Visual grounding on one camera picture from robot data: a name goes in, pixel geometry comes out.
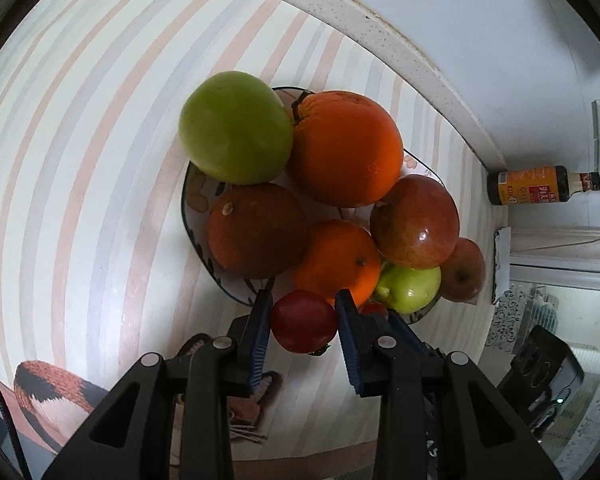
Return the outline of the smaller cherry tomato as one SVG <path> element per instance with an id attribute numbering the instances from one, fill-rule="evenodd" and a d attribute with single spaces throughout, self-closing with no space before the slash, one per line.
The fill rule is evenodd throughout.
<path id="1" fill-rule="evenodd" d="M 358 312 L 362 315 L 380 315 L 383 318 L 388 318 L 387 308 L 378 301 L 365 301 L 364 304 L 358 308 Z"/>

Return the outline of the large red apple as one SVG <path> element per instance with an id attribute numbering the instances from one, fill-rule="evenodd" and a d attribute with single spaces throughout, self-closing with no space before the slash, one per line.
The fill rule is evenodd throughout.
<path id="1" fill-rule="evenodd" d="M 477 299 L 486 281 L 486 260 L 473 240 L 460 237 L 440 269 L 440 295 L 444 299 L 453 302 Z"/>

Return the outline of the larger cherry tomato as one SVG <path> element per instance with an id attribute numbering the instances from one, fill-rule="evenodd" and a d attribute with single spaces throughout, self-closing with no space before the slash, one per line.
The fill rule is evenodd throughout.
<path id="1" fill-rule="evenodd" d="M 292 353 L 321 350 L 334 339 L 337 328 L 334 307 L 316 292 L 293 290 L 276 301 L 272 309 L 272 333 Z"/>

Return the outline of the green apple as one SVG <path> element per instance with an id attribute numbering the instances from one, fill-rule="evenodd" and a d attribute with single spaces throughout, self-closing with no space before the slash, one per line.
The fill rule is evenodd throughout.
<path id="1" fill-rule="evenodd" d="M 229 184 L 270 182 L 291 155 L 286 107 L 261 79 L 238 70 L 217 73 L 186 100 L 178 136 L 189 160 Z"/>
<path id="2" fill-rule="evenodd" d="M 412 269 L 385 262 L 380 271 L 373 300 L 400 314 L 413 314 L 437 297 L 441 270 Z"/>

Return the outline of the green apple on plate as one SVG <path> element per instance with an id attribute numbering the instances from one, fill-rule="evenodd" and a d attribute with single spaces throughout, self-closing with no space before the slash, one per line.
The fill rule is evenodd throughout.
<path id="1" fill-rule="evenodd" d="M 373 300 L 400 314 L 413 314 L 437 297 L 441 270 L 412 269 L 385 262 L 380 271 Z"/>

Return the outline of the folded white cloth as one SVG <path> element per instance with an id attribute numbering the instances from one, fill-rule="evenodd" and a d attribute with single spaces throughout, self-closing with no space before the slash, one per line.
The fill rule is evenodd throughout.
<path id="1" fill-rule="evenodd" d="M 497 304 L 510 287 L 510 244 L 512 228 L 506 226 L 494 235 L 493 303 Z"/>

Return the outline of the striped table mat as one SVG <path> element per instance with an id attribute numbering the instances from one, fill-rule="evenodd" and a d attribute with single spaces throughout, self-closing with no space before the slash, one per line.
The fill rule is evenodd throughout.
<path id="1" fill-rule="evenodd" d="M 238 186 L 197 166 L 184 102 L 252 82 L 314 140 L 298 180 Z M 483 166 L 398 74 L 280 0 L 40 0 L 0 52 L 0 388 L 57 453 L 143 354 L 218 336 L 257 293 L 316 299 L 276 330 L 262 384 L 230 402 L 238 460 L 318 457 L 377 434 L 328 326 L 337 288 L 388 295 L 370 232 L 384 172 L 445 188 L 492 252 Z"/>

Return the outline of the round mandarin orange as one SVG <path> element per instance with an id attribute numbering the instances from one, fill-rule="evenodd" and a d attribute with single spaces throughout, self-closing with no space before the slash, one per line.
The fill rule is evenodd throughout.
<path id="1" fill-rule="evenodd" d="M 359 307 L 370 299 L 380 275 L 380 255 L 370 233 L 356 224 L 329 219 L 311 228 L 309 247 L 291 271 L 295 289 L 308 290 L 331 304 L 347 289 Z"/>

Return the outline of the dark red fruit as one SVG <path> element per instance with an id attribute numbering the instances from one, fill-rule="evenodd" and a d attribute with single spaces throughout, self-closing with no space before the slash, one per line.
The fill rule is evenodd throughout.
<path id="1" fill-rule="evenodd" d="M 207 223 L 211 255 L 227 272 L 260 280 L 296 266 L 308 249 L 309 221 L 296 196 L 274 183 L 233 186 Z"/>

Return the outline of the floral oval plate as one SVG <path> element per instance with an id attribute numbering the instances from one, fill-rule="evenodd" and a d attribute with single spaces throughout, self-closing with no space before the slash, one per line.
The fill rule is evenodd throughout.
<path id="1" fill-rule="evenodd" d="M 178 133 L 189 156 L 185 231 L 226 296 L 252 304 L 273 281 L 276 296 L 332 301 L 347 289 L 360 308 L 379 300 L 370 212 L 406 168 L 379 103 L 226 72 L 187 98 Z"/>

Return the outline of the dark sauce bottle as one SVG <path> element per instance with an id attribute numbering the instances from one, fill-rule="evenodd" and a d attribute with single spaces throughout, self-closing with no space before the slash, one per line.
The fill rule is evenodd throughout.
<path id="1" fill-rule="evenodd" d="M 565 203 L 590 191 L 600 191 L 598 172 L 572 172 L 564 166 L 500 171 L 486 178 L 486 192 L 495 206 Z"/>

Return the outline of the large orange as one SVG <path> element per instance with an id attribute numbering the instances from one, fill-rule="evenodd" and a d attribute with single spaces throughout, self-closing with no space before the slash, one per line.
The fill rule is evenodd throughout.
<path id="1" fill-rule="evenodd" d="M 403 142 L 386 110 L 367 96 L 332 90 L 305 96 L 294 108 L 294 146 L 286 173 L 321 204 L 376 203 L 399 179 Z"/>

